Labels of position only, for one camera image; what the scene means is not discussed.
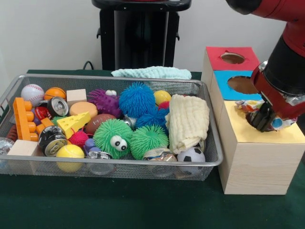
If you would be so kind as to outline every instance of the yellow ball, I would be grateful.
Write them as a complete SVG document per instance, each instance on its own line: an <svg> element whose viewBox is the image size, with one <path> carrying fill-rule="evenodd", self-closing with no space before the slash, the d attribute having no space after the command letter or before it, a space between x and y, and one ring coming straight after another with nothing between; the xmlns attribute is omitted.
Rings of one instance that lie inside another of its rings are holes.
<svg viewBox="0 0 305 229"><path fill-rule="evenodd" d="M85 154L83 150L75 145L63 146L58 152L56 157L72 157L72 158L84 158ZM73 173L79 170L82 166L80 162L57 162L57 166L60 170L66 173Z"/></svg>
<svg viewBox="0 0 305 229"><path fill-rule="evenodd" d="M172 99L171 95L163 90L156 91L154 93L154 97L156 99L156 104L159 106L161 103L170 101Z"/></svg>

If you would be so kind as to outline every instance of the orange ball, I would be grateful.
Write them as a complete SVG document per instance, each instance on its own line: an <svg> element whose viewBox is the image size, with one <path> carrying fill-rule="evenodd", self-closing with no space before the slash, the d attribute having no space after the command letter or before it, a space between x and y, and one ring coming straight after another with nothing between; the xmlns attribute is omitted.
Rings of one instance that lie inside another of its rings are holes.
<svg viewBox="0 0 305 229"><path fill-rule="evenodd" d="M44 94L44 99L49 100L53 97L61 97L63 99L66 99L67 95L63 89L59 87L52 87L46 91L46 93Z"/></svg>

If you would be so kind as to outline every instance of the yellow cloth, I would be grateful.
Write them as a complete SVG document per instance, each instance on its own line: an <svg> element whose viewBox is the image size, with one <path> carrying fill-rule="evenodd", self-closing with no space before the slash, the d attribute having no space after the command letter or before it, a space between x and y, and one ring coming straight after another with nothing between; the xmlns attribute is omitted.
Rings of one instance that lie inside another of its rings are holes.
<svg viewBox="0 0 305 229"><path fill-rule="evenodd" d="M179 154L206 139L209 113L206 101L201 98L177 94L172 96L170 112L165 119L173 153Z"/></svg>

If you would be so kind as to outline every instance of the purple spiky ball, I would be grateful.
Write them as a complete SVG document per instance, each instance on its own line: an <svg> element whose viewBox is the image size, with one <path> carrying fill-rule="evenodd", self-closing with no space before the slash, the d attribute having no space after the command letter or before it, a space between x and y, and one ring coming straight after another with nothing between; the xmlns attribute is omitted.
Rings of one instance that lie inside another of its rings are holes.
<svg viewBox="0 0 305 229"><path fill-rule="evenodd" d="M110 114L116 118L122 115L119 109L119 97L115 95L106 95L103 89L96 89L89 93L89 102L96 105L99 114Z"/></svg>

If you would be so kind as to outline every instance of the black cable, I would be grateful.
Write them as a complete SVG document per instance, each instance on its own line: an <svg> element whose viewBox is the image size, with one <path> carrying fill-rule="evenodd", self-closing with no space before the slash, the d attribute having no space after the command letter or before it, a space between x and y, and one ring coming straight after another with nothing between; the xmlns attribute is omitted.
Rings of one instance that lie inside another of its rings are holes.
<svg viewBox="0 0 305 229"><path fill-rule="evenodd" d="M83 68L82 68L83 70L85 70L85 69L86 69L87 64L90 64L91 69L92 69L92 70L94 70L93 64L92 64L90 61L87 61L87 62L84 64L84 66L83 66Z"/></svg>

